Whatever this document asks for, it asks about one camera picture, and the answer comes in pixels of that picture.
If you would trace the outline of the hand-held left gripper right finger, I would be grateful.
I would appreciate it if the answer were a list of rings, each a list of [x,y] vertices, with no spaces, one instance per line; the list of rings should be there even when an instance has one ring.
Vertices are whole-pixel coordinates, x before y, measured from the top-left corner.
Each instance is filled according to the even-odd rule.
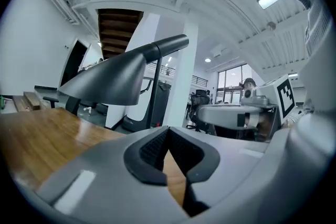
[[[263,188],[258,179],[270,143],[169,129],[169,150],[186,178],[185,204],[171,217],[261,218]]]

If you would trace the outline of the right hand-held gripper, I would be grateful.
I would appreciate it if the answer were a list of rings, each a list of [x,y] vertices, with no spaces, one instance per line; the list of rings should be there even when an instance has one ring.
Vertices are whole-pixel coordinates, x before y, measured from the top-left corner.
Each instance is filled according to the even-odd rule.
[[[256,129],[263,137],[272,137],[279,129],[289,128],[298,121],[287,75],[261,86],[247,78],[241,86],[244,95],[240,104],[201,105],[197,109],[199,120],[227,129]]]

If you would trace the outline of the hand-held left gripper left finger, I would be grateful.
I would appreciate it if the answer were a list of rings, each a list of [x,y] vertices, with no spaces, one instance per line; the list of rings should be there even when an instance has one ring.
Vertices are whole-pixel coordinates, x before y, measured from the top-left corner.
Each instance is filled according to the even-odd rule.
[[[166,130],[143,130],[88,148],[52,173],[37,195],[63,216],[82,223],[186,221],[188,214],[167,186],[139,181],[124,163],[129,146]]]

